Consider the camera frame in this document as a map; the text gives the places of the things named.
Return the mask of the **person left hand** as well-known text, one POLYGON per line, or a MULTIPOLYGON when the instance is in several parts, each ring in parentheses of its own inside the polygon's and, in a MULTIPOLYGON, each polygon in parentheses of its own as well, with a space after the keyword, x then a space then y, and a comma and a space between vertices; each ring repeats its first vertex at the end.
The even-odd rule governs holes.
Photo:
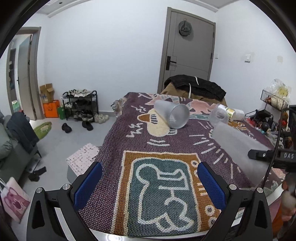
POLYGON ((286 181, 282 183, 283 192, 281 194, 281 213, 283 221, 288 221, 295 214, 295 197, 288 191, 288 184, 286 181))

